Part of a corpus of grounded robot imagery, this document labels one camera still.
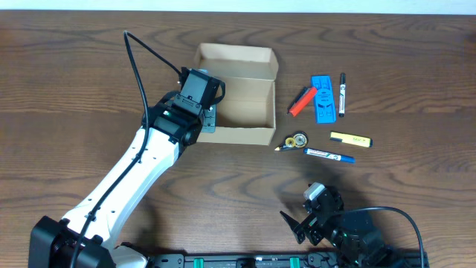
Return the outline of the cardboard box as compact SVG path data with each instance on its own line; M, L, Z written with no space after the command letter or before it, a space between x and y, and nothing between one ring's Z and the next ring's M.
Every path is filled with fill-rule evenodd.
M269 145L276 130L279 69L272 48L202 43L195 62L226 87L217 104L215 130L201 133L198 142Z

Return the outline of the yellow highlighter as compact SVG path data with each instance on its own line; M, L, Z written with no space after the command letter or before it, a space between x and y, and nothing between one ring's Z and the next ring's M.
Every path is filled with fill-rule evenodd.
M359 147L372 147L373 140L368 137L353 135L348 133L330 132L329 139L331 141L337 141L345 144L351 144Z

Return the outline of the correction tape dispenser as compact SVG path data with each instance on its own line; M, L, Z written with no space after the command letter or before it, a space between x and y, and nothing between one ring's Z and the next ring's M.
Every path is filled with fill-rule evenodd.
M282 144L277 146L275 151L300 150L309 142L309 138L305 132L297 131L285 137Z

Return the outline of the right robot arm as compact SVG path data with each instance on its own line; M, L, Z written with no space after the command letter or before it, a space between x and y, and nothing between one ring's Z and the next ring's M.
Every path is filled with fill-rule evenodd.
M343 267L409 267L402 253L387 245L366 211L351 212L334 186L315 182L304 192L308 216L298 222L281 211L298 243L308 240L317 246L327 240L337 250Z

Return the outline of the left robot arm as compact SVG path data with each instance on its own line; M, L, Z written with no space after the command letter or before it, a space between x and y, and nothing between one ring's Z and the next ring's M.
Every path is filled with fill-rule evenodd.
M30 233L29 267L147 267L146 255L116 240L145 193L195 144L205 113L225 96L225 82L183 68L181 88L147 107L127 151L100 184L61 220L44 216Z

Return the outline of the blue plastic case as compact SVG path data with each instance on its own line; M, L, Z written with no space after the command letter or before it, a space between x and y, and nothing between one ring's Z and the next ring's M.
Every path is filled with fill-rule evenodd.
M334 124L336 122L335 100L330 76L312 76L311 85L318 91L314 96L316 123Z

